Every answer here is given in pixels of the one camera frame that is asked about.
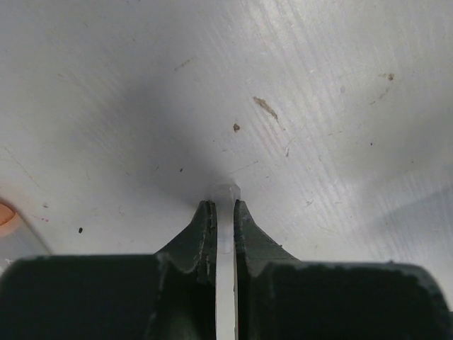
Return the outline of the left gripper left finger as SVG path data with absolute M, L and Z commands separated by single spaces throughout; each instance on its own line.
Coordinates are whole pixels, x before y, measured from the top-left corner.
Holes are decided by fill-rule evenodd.
M 154 254 L 30 256 L 1 276 L 2 339 L 214 339 L 217 214 Z

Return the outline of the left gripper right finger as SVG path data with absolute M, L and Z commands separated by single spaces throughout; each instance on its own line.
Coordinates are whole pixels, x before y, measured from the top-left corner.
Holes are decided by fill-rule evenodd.
M 302 261 L 234 208 L 240 339 L 451 339 L 435 279 L 406 263 Z

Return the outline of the clear pen cap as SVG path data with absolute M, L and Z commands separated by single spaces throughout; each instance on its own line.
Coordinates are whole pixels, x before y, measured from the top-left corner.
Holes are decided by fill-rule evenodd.
M 217 252 L 230 254 L 234 250 L 234 208 L 241 189 L 235 183 L 221 183 L 212 186 L 209 194 L 217 214 Z

